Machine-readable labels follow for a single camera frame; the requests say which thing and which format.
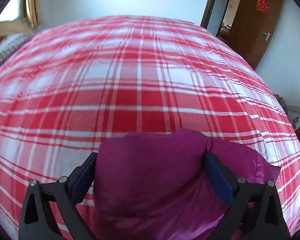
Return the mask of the right yellow curtain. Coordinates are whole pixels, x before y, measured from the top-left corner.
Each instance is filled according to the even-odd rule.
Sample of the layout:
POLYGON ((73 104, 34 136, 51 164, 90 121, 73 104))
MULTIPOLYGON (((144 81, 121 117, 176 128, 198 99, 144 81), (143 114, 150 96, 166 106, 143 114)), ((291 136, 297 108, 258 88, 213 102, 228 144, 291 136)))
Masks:
POLYGON ((40 0, 26 0, 26 13, 31 28, 42 24, 40 0))

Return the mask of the brown wooden door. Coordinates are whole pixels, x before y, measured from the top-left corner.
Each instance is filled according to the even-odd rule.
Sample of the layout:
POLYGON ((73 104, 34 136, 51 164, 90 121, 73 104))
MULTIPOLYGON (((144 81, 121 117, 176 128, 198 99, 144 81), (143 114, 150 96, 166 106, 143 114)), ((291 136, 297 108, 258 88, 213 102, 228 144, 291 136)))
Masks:
POLYGON ((257 0, 240 0, 226 44, 256 69, 264 56, 280 18, 283 0, 268 0, 270 10, 256 10, 257 0), (268 41, 262 32, 270 32, 268 41))

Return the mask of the red white plaid bedsheet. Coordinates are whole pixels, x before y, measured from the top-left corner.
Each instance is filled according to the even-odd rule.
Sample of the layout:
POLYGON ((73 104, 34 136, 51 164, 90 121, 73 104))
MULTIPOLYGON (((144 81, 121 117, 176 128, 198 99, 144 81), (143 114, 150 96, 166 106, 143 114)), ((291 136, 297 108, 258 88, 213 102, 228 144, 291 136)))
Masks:
POLYGON ((18 237, 32 180, 69 174, 108 138, 203 132, 258 151, 300 229, 300 142, 246 61, 191 22, 107 16, 36 34, 0 66, 0 225, 18 237))

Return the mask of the magenta puffer jacket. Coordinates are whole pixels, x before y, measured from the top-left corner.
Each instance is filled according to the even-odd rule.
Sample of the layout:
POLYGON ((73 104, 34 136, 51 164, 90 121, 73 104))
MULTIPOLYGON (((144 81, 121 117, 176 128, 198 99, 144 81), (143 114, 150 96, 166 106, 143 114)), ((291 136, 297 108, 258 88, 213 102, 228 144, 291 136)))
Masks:
POLYGON ((98 239, 207 238, 227 206, 202 167, 213 153, 251 183, 276 181, 280 168, 257 151, 181 129, 171 134, 131 132, 105 141, 94 180, 98 239))

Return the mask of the striped grey pillow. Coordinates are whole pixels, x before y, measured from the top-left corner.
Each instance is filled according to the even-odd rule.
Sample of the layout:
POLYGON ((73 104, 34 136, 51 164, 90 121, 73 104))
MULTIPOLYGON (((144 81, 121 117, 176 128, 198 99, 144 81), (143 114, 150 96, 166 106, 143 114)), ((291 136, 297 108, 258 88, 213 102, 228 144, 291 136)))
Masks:
POLYGON ((34 34, 12 33, 0 42, 0 66, 26 42, 31 40, 34 34))

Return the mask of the window with frame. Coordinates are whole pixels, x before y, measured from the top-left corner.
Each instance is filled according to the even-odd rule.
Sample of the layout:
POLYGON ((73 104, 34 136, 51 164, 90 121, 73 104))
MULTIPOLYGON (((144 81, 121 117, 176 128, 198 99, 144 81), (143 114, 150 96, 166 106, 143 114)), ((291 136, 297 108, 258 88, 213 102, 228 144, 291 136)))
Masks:
POLYGON ((26 16, 26 0, 10 0, 0 14, 0 22, 13 21, 26 16))

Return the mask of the red paper door decoration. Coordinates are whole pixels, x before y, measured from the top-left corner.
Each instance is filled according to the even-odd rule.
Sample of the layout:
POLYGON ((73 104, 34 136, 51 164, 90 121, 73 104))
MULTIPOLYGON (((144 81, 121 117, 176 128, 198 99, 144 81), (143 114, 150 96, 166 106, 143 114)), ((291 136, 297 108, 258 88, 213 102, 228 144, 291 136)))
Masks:
POLYGON ((268 6, 268 0, 257 0, 255 5, 256 10, 262 13, 266 13, 270 10, 270 7, 268 6))

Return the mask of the cream wooden headboard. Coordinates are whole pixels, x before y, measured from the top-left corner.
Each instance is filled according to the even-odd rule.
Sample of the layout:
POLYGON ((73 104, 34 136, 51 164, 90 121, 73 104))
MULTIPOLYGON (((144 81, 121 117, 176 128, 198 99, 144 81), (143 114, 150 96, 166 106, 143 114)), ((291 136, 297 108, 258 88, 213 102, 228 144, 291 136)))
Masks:
POLYGON ((33 30, 20 20, 0 22, 0 42, 12 33, 34 34, 33 30))

